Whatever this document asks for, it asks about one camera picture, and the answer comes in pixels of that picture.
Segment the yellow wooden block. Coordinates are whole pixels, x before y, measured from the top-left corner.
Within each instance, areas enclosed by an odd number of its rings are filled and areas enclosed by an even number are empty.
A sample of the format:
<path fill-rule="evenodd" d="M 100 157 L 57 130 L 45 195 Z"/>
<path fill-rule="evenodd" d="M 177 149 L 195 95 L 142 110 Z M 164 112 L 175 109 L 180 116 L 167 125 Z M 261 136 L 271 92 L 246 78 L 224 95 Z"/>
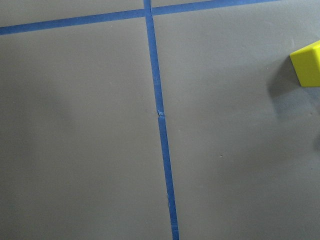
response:
<path fill-rule="evenodd" d="M 320 41 L 292 52 L 290 60 L 302 87 L 320 86 Z"/>

